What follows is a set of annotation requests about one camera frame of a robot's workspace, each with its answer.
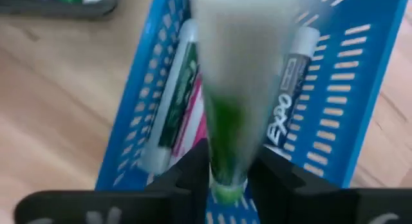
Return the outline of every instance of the blue plastic basket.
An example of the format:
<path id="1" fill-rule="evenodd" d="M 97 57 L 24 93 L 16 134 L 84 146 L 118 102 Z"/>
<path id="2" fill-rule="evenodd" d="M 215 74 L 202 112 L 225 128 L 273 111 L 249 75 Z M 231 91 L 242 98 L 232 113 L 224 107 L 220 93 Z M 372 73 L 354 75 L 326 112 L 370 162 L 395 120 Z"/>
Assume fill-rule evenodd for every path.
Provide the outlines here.
<path id="1" fill-rule="evenodd" d="M 321 31 L 287 156 L 330 182 L 347 187 L 407 0 L 310 0 L 297 22 Z M 153 180 L 139 164 L 177 45 L 190 16 L 188 0 L 154 0 L 120 103 L 96 189 L 140 190 Z M 207 218 L 257 223 L 247 194 L 235 207 L 209 199 Z"/>

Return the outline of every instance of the wooden floor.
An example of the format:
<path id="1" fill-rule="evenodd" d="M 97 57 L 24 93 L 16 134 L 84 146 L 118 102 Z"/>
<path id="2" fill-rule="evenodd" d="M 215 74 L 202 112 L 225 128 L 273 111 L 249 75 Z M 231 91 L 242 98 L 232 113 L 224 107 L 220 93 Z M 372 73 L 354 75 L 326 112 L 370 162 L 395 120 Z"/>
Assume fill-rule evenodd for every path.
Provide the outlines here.
<path id="1" fill-rule="evenodd" d="M 150 0 L 106 22 L 0 17 L 0 223 L 23 196 L 92 189 Z M 412 187 L 412 5 L 353 186 Z"/>

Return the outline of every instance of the wooden table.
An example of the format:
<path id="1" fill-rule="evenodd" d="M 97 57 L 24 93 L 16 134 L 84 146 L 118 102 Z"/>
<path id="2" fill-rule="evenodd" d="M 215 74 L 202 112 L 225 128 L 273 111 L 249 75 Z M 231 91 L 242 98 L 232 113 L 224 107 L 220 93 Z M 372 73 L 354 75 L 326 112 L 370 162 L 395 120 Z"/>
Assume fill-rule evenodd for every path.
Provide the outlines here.
<path id="1" fill-rule="evenodd" d="M 104 22 L 0 18 L 0 223 L 31 192 L 93 188 L 150 1 Z M 353 186 L 412 187 L 411 44 L 406 17 Z"/>

